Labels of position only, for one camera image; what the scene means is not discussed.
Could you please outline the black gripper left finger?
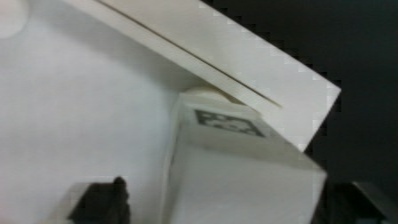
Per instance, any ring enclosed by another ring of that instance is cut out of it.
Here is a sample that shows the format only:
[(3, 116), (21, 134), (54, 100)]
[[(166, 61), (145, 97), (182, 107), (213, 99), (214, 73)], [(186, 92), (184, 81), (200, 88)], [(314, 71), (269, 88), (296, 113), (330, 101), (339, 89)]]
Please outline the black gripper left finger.
[(92, 183), (83, 192), (67, 219), (72, 224), (129, 224), (125, 181)]

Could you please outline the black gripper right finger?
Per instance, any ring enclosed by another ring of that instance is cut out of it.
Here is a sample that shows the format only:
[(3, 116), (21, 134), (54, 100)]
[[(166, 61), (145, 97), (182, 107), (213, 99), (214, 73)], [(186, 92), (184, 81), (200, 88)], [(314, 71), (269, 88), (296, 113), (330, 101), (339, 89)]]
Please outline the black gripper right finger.
[(398, 205), (369, 182), (333, 187), (332, 224), (398, 224)]

